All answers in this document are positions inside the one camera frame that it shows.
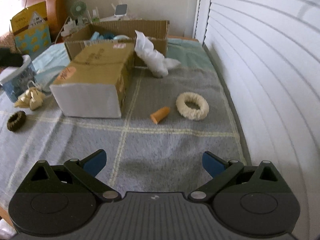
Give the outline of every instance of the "orange earplug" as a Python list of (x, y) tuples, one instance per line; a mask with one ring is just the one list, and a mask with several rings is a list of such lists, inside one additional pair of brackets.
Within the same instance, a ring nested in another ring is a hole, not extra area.
[(158, 124), (162, 119), (167, 117), (167, 115), (170, 113), (170, 108), (165, 106), (155, 113), (150, 115), (151, 120), (155, 123)]

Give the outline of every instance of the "white triangle label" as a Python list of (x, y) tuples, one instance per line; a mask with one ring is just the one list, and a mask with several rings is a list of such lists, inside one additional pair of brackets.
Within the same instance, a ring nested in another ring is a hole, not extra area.
[(45, 20), (37, 12), (33, 12), (28, 29), (31, 29), (42, 23), (45, 23)]

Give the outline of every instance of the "white shutter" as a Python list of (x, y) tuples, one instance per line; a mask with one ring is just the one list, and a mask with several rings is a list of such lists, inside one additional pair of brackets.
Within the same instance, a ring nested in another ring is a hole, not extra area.
[(210, 3), (211, 0), (198, 0), (194, 36), (201, 44), (203, 44), (204, 35), (207, 28)]
[(320, 0), (212, 0), (205, 49), (223, 77), (252, 163), (271, 160), (296, 194), (294, 234), (320, 221)]

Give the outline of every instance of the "brown scrunchie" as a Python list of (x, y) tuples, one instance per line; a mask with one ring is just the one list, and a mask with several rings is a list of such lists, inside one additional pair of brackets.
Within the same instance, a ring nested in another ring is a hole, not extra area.
[(10, 116), (7, 122), (7, 128), (9, 131), (15, 132), (18, 130), (26, 121), (26, 113), (24, 111), (15, 112)]

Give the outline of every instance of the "cream scrunchie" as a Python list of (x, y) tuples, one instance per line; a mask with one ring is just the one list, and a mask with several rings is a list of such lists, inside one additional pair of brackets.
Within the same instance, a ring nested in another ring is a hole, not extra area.
[[(200, 109), (192, 109), (186, 105), (186, 102), (197, 104)], [(178, 96), (176, 106), (179, 113), (190, 120), (203, 120), (209, 113), (209, 105), (207, 101), (196, 93), (185, 92)]]

